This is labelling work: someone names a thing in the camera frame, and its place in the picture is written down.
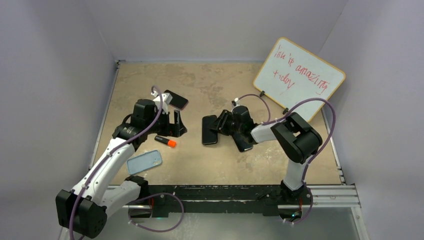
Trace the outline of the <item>black phone silver frame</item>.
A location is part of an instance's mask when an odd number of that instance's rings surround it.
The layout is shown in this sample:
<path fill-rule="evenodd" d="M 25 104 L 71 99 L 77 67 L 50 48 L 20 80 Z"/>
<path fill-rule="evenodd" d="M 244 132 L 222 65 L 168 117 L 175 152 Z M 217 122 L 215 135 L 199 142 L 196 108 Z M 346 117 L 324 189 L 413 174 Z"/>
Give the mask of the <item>black phone silver frame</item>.
<path fill-rule="evenodd" d="M 218 143 L 218 133 L 210 129 L 210 125 L 213 124 L 216 119 L 216 115 L 207 115 L 202 118 L 201 143 L 204 146 L 214 145 Z"/>

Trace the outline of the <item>black phone dark frame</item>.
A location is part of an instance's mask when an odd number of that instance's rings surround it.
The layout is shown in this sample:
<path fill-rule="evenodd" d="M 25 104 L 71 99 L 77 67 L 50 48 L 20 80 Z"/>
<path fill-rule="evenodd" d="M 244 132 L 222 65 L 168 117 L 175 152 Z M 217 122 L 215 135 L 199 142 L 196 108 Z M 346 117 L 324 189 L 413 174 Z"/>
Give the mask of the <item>black phone dark frame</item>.
<path fill-rule="evenodd" d="M 232 139 L 240 153 L 249 151 L 253 148 L 253 145 L 246 142 L 244 137 L 240 133 L 235 132 L 232 135 Z"/>

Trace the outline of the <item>light blue phone case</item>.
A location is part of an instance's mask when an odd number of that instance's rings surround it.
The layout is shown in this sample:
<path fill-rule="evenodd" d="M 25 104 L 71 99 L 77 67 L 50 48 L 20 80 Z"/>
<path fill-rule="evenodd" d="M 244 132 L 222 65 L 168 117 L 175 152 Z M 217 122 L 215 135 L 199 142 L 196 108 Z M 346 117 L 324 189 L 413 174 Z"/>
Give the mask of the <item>light blue phone case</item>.
<path fill-rule="evenodd" d="M 160 166 L 163 163 L 158 150 L 145 152 L 126 161 L 127 171 L 130 175 L 136 175 L 149 169 Z"/>

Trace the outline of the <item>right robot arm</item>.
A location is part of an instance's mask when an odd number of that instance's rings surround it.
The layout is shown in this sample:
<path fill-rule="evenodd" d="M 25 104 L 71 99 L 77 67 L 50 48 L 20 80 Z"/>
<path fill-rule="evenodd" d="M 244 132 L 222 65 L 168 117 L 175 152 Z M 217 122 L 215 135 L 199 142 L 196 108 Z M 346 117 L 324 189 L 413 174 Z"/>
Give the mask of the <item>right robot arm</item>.
<path fill-rule="evenodd" d="M 223 110 L 207 128 L 225 136 L 238 134 L 249 145 L 278 141 L 288 157 L 280 191 L 282 200 L 288 204 L 300 198 L 307 161 L 323 144 L 321 135 L 296 112 L 289 113 L 283 120 L 259 124 L 254 122 L 246 106 L 239 105 L 231 111 Z"/>

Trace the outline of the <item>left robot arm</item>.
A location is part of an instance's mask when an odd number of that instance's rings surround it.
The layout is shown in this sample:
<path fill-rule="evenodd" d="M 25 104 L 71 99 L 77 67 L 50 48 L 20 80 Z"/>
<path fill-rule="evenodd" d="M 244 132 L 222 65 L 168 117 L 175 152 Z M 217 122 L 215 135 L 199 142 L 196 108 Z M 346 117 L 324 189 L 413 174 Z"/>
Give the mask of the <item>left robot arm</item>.
<path fill-rule="evenodd" d="M 135 202 L 142 205 L 151 194 L 149 183 L 141 176 L 130 175 L 115 190 L 108 186 L 122 165 L 138 150 L 150 134 L 178 138 L 187 132 L 181 113 L 174 110 L 170 122 L 167 103 L 160 97 L 154 100 L 139 99 L 133 112 L 124 117 L 109 141 L 100 159 L 71 189 L 62 189 L 55 198 L 60 226 L 68 229 L 69 239 L 94 239 L 104 229 L 106 222 L 124 205 Z"/>

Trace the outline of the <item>phone in purple case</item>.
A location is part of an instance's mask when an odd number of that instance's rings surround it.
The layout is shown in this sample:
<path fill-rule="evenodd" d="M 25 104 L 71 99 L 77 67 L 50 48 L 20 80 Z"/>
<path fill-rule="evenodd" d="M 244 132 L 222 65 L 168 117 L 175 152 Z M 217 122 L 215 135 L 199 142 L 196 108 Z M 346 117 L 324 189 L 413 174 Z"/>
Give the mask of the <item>phone in purple case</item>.
<path fill-rule="evenodd" d="M 178 110 L 183 110 L 187 106 L 189 101 L 185 97 L 183 97 L 183 96 L 181 96 L 177 93 L 174 93 L 174 92 L 172 92 L 168 89 L 165 90 L 164 92 L 167 93 L 167 94 L 170 94 L 170 96 L 172 97 L 172 99 L 169 103 L 172 107 L 174 107 Z"/>

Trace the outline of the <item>black orange highlighter marker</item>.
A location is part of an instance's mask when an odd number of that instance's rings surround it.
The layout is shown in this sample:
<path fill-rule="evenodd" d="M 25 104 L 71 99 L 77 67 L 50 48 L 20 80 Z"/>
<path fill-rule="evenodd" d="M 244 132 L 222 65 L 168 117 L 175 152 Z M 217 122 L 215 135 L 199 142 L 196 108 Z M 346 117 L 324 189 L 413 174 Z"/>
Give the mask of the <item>black orange highlighter marker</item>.
<path fill-rule="evenodd" d="M 174 140 L 165 138 L 163 136 L 156 135 L 154 137 L 154 140 L 157 141 L 157 142 L 159 142 L 159 143 L 162 143 L 164 145 L 167 145 L 167 146 L 169 146 L 171 148 L 175 148 L 177 146 L 177 143 Z"/>

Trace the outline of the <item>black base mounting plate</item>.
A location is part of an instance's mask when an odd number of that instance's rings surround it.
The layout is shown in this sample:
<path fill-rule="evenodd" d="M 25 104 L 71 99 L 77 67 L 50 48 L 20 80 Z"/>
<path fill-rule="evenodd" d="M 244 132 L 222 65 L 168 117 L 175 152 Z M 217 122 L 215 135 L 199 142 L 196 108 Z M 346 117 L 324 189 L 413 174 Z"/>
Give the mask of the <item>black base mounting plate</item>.
<path fill-rule="evenodd" d="M 170 213 L 261 214 L 299 219 L 311 206 L 313 195 L 304 186 L 289 193 L 282 185 L 149 185 L 130 206 L 152 210 L 154 218 Z"/>

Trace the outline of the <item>whiteboard with red writing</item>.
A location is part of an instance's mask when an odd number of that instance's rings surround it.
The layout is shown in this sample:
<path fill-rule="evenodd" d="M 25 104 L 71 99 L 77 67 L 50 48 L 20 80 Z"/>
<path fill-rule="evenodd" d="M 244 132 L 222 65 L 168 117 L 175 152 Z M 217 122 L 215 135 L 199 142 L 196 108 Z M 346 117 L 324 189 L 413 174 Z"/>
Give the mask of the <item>whiteboard with red writing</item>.
<path fill-rule="evenodd" d="M 277 40 L 264 61 L 253 86 L 284 108 L 295 109 L 307 122 L 321 110 L 346 78 L 339 68 L 319 58 L 286 37 Z"/>

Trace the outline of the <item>aluminium frame rail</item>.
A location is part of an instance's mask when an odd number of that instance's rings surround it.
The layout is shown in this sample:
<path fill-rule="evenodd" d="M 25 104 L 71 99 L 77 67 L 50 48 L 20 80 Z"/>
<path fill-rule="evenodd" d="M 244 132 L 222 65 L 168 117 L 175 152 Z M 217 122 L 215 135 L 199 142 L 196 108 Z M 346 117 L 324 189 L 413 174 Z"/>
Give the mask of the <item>aluminium frame rail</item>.
<path fill-rule="evenodd" d="M 150 185 L 136 178 L 100 194 L 62 190 L 55 201 L 59 224 L 91 239 L 121 208 L 144 209 L 154 218 L 170 213 L 261 214 L 290 225 L 305 222 L 312 209 L 346 208 L 358 237 L 369 237 L 353 185 L 313 185 L 289 192 L 281 185 Z"/>

